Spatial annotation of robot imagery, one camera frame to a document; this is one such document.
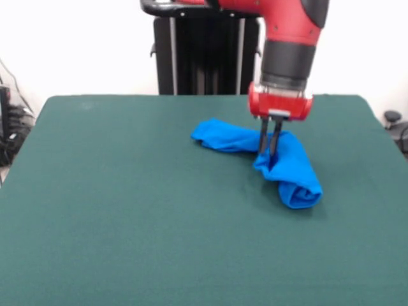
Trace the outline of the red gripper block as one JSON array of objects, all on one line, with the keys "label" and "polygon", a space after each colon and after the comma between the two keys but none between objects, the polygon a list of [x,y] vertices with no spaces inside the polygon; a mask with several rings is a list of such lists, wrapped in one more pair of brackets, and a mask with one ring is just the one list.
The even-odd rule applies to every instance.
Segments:
[{"label": "red gripper block", "polygon": [[[312,108],[313,95],[310,92],[279,89],[251,82],[248,104],[250,113],[255,117],[262,118],[258,153],[263,154],[268,145],[268,118],[305,120]],[[277,152],[282,124],[282,119],[275,121],[270,140],[271,158],[274,158]]]}]

